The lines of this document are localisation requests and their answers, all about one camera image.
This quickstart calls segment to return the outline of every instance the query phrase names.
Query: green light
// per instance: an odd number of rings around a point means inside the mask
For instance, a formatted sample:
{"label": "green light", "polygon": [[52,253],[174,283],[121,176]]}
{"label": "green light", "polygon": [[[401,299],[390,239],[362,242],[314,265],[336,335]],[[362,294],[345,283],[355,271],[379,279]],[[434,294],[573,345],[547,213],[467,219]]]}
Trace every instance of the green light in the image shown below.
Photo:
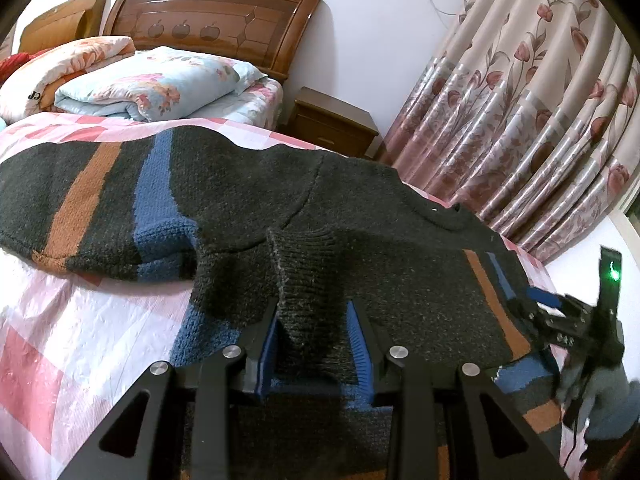
{"label": "green light", "polygon": [[613,262],[609,263],[609,276],[614,282],[617,282],[620,279],[620,272],[613,268]]}

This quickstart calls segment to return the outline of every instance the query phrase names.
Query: carved apple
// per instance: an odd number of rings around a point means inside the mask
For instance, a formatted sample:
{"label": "carved apple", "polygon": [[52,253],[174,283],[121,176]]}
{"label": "carved apple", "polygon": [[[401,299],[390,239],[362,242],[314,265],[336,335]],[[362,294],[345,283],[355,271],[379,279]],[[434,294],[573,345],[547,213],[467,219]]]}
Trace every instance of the carved apple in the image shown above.
{"label": "carved apple", "polygon": [[161,21],[162,20],[158,20],[155,25],[151,25],[151,27],[149,27],[149,30],[146,33],[150,38],[159,38],[162,36],[162,33],[164,32],[164,25],[160,25]]}
{"label": "carved apple", "polygon": [[189,35],[190,32],[191,27],[187,25],[187,20],[184,20],[181,25],[176,25],[174,27],[174,31],[171,34],[174,38],[183,40]]}
{"label": "carved apple", "polygon": [[211,23],[211,25],[207,25],[207,27],[203,27],[200,29],[200,38],[205,41],[213,41],[216,40],[220,35],[220,29],[214,27],[216,22]]}

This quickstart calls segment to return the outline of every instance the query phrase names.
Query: gray glove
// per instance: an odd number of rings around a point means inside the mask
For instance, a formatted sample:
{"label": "gray glove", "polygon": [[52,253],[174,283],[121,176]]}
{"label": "gray glove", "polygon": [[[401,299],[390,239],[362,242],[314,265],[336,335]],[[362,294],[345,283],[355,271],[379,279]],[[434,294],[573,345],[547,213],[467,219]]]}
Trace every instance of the gray glove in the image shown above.
{"label": "gray glove", "polygon": [[584,359],[570,356],[560,375],[556,399],[567,409],[584,388],[577,431],[582,431],[589,419],[585,439],[620,438],[640,416],[640,384],[628,382],[622,364],[615,368],[596,368],[584,384],[580,378],[583,367]]}

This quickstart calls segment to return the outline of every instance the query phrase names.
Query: light wood headboard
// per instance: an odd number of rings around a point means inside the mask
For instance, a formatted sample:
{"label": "light wood headboard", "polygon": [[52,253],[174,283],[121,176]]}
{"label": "light wood headboard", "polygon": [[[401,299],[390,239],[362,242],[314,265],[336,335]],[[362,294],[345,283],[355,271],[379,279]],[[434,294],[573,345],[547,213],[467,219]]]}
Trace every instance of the light wood headboard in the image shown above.
{"label": "light wood headboard", "polygon": [[45,48],[100,34],[107,0],[69,0],[53,7],[27,25],[18,52],[34,54]]}
{"label": "light wood headboard", "polygon": [[283,82],[320,0],[116,0],[103,34],[248,61]]}

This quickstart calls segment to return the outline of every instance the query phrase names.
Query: pink and white checkered cloth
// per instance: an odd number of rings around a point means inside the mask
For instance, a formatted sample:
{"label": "pink and white checkered cloth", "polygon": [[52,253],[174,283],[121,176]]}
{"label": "pink and white checkered cloth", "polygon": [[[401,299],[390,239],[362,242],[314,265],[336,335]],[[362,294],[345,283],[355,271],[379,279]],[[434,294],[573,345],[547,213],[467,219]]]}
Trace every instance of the pink and white checkered cloth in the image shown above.
{"label": "pink and white checkered cloth", "polygon": [[[215,129],[253,150],[319,149],[222,119],[137,123],[40,113],[0,132],[0,162],[41,142],[141,139],[181,124]],[[533,285],[554,290],[539,261],[505,245]],[[192,286],[53,276],[0,249],[0,443],[26,480],[55,480],[138,376],[169,357]]]}

